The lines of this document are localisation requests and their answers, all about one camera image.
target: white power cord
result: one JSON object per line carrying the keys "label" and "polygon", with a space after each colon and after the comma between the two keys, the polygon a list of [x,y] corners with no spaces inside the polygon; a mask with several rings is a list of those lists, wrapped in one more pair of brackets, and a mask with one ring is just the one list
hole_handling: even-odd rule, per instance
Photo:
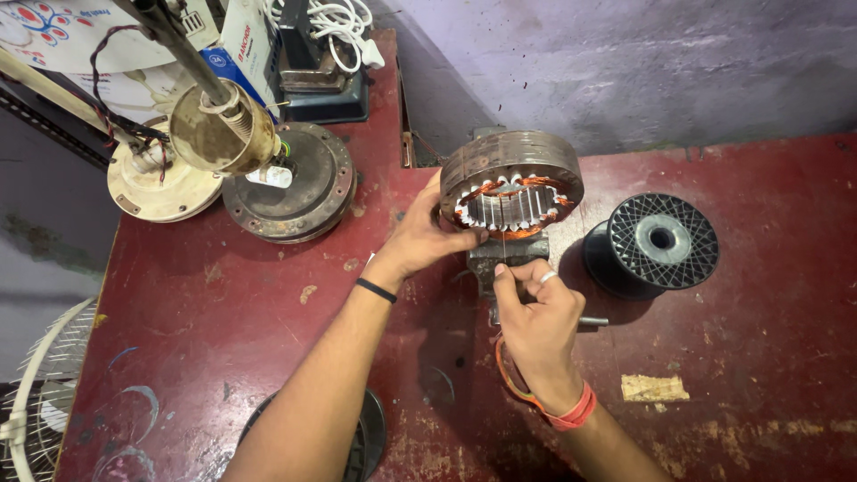
{"label": "white power cord", "polygon": [[[271,22],[278,25],[280,15],[285,6],[285,0],[264,1],[266,2],[266,15]],[[325,35],[327,36],[327,44],[330,46],[330,53],[333,55],[333,60],[345,72],[357,72],[360,69],[361,63],[373,69],[380,69],[384,66],[384,57],[378,51],[378,46],[375,45],[374,40],[363,40],[362,37],[366,27],[372,25],[372,12],[361,0],[342,0],[342,2],[345,3],[345,6],[338,3],[322,3],[320,0],[309,0],[307,14],[310,17],[310,25],[315,29],[315,37],[320,39]],[[360,7],[360,10],[365,13],[363,16],[357,14],[352,2],[356,3]],[[354,49],[357,62],[353,67],[346,66],[339,59],[339,55],[337,55],[336,49],[333,46],[334,36],[346,44],[350,44]]]}

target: grey wall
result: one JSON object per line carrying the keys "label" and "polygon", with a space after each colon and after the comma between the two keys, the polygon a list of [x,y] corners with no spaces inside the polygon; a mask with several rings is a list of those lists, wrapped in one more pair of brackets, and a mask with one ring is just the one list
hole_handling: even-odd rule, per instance
{"label": "grey wall", "polygon": [[0,383],[45,328],[99,294],[119,209],[105,175],[0,110]]}
{"label": "grey wall", "polygon": [[494,124],[559,134],[582,154],[857,125],[854,0],[370,6],[399,32],[411,124],[444,153]]}

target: silver ring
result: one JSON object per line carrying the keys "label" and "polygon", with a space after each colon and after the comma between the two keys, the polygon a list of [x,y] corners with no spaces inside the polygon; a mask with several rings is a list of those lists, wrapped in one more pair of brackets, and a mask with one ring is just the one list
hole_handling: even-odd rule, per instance
{"label": "silver ring", "polygon": [[547,273],[545,273],[544,276],[542,276],[542,278],[538,282],[544,284],[545,281],[553,278],[556,275],[557,275],[556,271],[554,271],[552,269],[552,270],[548,271]]}

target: human hand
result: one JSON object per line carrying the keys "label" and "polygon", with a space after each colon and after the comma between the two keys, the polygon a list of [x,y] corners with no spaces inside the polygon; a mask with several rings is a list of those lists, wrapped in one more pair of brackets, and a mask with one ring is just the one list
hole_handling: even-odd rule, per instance
{"label": "human hand", "polygon": [[[494,293],[509,353],[544,410],[559,417],[574,408],[583,394],[572,349],[586,298],[566,288],[559,276],[541,283],[552,270],[543,259],[514,268],[498,264]],[[536,297],[535,303],[521,304],[516,281]]]}
{"label": "human hand", "polygon": [[484,228],[444,232],[433,210],[440,200],[440,171],[408,208],[393,235],[363,271],[362,277],[389,292],[397,292],[402,282],[443,256],[472,250],[488,239]]}

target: red workbench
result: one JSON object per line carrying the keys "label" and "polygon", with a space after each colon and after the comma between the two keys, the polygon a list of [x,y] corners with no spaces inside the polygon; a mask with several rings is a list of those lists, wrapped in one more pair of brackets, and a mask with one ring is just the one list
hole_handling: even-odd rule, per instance
{"label": "red workbench", "polygon": [[[331,127],[363,180],[329,234],[270,244],[221,202],[174,224],[122,217],[57,480],[216,480],[249,415],[333,319],[434,172],[399,167],[394,34],[375,34],[388,62],[372,73],[371,117]],[[574,352],[601,402],[676,478],[853,480],[857,135],[596,156],[580,167],[584,201],[551,228],[551,251],[587,296],[586,314],[610,318],[581,333]],[[722,258],[700,286],[621,302],[593,286],[580,242],[645,191],[699,208]],[[551,430],[505,390],[497,329],[464,270],[462,256],[438,262],[393,307],[369,377],[388,427],[372,480],[570,479]],[[624,401],[621,375],[678,376],[690,400]]]}

